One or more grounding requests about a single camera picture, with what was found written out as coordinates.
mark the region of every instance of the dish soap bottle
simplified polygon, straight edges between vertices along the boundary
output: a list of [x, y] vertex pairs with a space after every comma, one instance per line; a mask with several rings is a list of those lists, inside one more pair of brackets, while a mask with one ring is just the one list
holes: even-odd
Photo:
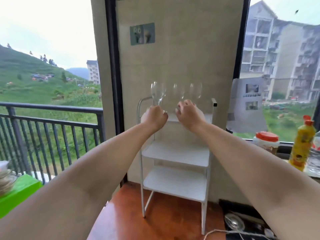
[[304, 170], [311, 148], [311, 143], [316, 133], [311, 117], [304, 115], [303, 119], [304, 125], [298, 128], [297, 136], [294, 140], [289, 158], [289, 163], [300, 171]]

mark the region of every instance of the white cord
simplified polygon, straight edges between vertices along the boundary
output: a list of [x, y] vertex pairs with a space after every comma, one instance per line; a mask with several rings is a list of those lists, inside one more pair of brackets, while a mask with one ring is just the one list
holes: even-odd
[[253, 236], [253, 237], [263, 237], [263, 238], [266, 238], [266, 239], [268, 239], [268, 240], [271, 240], [270, 238], [267, 238], [267, 237], [266, 237], [265, 235], [263, 235], [263, 234], [250, 233], [250, 232], [240, 232], [240, 231], [226, 231], [226, 230], [217, 230], [217, 229], [214, 229], [214, 230], [208, 232], [208, 233], [205, 235], [205, 237], [204, 237], [203, 240], [206, 240], [207, 236], [210, 235], [211, 233], [214, 233], [214, 232], [225, 232], [226, 234], [238, 233], [238, 234], [240, 235], [240, 237], [242, 238], [242, 240], [244, 240], [244, 239], [243, 239], [243, 237], [242, 237], [241, 234], [243, 234], [243, 235], [249, 235], [249, 236]]

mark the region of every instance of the orange floor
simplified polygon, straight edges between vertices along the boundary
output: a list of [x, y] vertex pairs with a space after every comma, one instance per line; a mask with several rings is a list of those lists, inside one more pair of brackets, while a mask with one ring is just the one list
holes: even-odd
[[[145, 203], [150, 195], [145, 190]], [[206, 232], [224, 230], [222, 209], [208, 204]], [[142, 217], [140, 185], [126, 183], [102, 210], [88, 240], [199, 240], [201, 203], [155, 192]], [[208, 238], [225, 240], [224, 233]]]

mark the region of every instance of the sky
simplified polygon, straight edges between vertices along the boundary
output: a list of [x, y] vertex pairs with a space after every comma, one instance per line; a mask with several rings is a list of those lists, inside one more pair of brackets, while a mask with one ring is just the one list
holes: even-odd
[[[319, 0], [264, 1], [279, 19], [320, 24]], [[97, 59], [91, 1], [0, 0], [0, 44], [7, 43], [36, 57], [46, 54], [65, 69], [87, 67]]]

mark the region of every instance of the paper sheet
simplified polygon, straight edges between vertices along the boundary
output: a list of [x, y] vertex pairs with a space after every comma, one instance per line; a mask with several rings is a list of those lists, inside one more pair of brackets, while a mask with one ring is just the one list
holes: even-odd
[[262, 114], [263, 78], [234, 79], [226, 128], [235, 133], [266, 131]]

